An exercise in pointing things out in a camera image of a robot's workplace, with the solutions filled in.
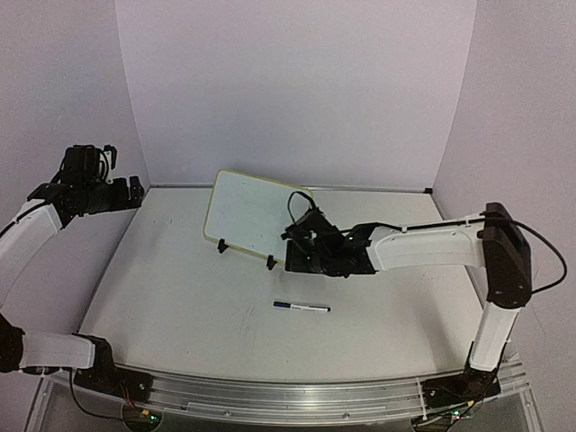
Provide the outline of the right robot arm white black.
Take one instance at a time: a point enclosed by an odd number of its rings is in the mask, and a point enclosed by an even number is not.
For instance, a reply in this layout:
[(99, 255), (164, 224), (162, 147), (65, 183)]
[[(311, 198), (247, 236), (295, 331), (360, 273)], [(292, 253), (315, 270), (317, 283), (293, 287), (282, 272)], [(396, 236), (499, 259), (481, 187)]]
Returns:
[(287, 243), (284, 268), (292, 273), (347, 278), (413, 266), (483, 268), (487, 297), (467, 359), (474, 373), (497, 369), (517, 316), (532, 296), (530, 246), (498, 202), (462, 219), (403, 227), (373, 222), (348, 231), (311, 207), (281, 238)]

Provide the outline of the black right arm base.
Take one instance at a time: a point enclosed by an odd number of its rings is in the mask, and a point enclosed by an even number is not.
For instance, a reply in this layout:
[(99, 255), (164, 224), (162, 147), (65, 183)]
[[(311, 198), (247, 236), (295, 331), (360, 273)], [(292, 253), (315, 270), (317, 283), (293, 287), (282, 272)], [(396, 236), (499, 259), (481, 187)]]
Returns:
[(423, 383), (426, 405), (431, 409), (478, 402), (500, 394), (500, 382), (494, 371), (466, 369), (446, 377), (428, 379)]

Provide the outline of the aluminium front rail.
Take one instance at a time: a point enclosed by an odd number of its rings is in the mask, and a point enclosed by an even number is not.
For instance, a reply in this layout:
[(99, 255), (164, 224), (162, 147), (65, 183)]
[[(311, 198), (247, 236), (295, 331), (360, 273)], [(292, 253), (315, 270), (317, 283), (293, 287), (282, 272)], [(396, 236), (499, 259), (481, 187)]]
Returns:
[(77, 378), (68, 372), (55, 372), (49, 379), (151, 411), (285, 427), (367, 425), (415, 418), (436, 424), (484, 414), (497, 401), (518, 396), (515, 407), (495, 413), (497, 422), (501, 424), (505, 415), (517, 412), (521, 429), (542, 430), (519, 360), (502, 362), (491, 382), (468, 394), (452, 387), (457, 376), (443, 373), (363, 382), (248, 382), (121, 367), (116, 382), (98, 382), (88, 371)]

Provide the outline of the white marker pen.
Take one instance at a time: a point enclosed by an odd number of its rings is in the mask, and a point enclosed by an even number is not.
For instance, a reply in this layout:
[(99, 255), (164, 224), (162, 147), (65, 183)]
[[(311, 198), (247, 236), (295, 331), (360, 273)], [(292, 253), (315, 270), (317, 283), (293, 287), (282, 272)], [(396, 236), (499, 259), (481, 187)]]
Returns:
[(319, 312), (319, 313), (328, 313), (331, 311), (331, 308), (329, 306), (293, 303), (293, 302), (289, 302), (289, 303), (292, 305), (292, 308), (290, 310), (315, 311), (315, 312)]

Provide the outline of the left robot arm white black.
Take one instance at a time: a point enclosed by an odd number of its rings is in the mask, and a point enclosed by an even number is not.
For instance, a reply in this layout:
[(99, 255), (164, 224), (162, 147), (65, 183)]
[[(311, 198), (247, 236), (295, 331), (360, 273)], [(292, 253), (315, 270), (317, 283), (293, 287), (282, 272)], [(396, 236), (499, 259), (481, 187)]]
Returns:
[[(118, 151), (76, 144), (66, 149), (58, 172), (40, 184), (1, 231), (1, 298), (7, 299), (23, 270), (70, 222), (86, 215), (138, 209), (145, 190), (140, 179), (113, 177)], [(27, 331), (1, 319), (1, 371), (49, 374), (85, 370), (103, 392), (114, 391), (121, 372), (102, 354), (106, 341), (76, 334)]]

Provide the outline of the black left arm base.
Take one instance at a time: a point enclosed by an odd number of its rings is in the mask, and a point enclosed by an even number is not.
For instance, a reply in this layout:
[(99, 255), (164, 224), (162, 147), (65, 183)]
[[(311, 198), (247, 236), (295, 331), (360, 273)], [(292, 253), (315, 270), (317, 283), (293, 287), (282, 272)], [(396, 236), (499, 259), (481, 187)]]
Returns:
[(75, 386), (126, 401), (146, 402), (151, 393), (153, 378), (149, 373), (119, 367), (113, 359), (113, 349), (104, 338), (80, 335), (95, 348), (94, 364), (88, 369), (78, 369), (73, 383)]

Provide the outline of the black left whiteboard foot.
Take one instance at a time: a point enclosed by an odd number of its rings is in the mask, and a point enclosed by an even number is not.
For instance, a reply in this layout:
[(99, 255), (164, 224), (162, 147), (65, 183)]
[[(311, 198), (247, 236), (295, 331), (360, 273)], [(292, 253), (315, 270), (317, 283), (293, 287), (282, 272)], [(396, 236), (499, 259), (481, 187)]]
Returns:
[(225, 243), (225, 240), (221, 238), (217, 245), (217, 250), (220, 254), (223, 254), (229, 246)]

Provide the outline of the black right whiteboard foot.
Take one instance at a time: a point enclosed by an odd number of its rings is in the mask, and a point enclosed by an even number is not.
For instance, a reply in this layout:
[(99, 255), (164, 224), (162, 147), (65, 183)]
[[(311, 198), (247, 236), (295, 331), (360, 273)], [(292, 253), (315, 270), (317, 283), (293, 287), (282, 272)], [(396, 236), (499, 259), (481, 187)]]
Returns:
[(266, 260), (266, 268), (271, 271), (276, 265), (275, 258), (272, 255), (269, 255)]

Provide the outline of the yellow framed small whiteboard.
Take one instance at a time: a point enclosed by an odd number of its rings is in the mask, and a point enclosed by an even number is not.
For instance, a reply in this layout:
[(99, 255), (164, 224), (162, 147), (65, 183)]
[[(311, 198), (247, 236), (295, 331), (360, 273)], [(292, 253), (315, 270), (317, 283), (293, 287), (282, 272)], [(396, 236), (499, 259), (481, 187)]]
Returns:
[(222, 169), (211, 191), (203, 236), (217, 244), (224, 239), (229, 248), (264, 259), (272, 255), (282, 264), (286, 242), (281, 235), (311, 206), (299, 192), (314, 196), (298, 185)]

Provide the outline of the black whiteboard foot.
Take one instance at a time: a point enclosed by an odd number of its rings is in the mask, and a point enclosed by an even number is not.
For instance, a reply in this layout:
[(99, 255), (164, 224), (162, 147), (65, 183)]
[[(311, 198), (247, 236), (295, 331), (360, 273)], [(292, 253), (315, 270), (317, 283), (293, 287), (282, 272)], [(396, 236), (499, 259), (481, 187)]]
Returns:
[(276, 265), (275, 258), (272, 255), (269, 255), (266, 260), (266, 268), (271, 271)]
[(220, 254), (223, 254), (229, 246), (225, 243), (225, 240), (221, 238), (217, 245), (217, 250)]

